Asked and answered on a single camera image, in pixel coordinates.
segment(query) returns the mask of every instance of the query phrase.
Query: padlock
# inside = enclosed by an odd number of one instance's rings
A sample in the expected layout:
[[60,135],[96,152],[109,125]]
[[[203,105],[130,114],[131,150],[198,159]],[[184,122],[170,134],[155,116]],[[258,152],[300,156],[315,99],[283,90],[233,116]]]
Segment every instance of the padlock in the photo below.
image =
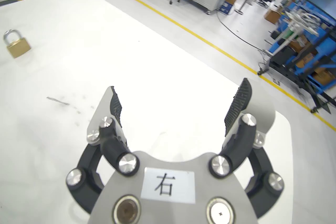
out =
[[[7,36],[12,32],[16,33],[19,39],[13,41],[12,43],[9,43],[7,40]],[[13,58],[19,57],[20,55],[23,55],[24,53],[28,52],[31,49],[27,40],[24,37],[22,37],[21,33],[16,29],[10,29],[6,31],[5,34],[3,35],[3,40],[7,45],[7,49]]]

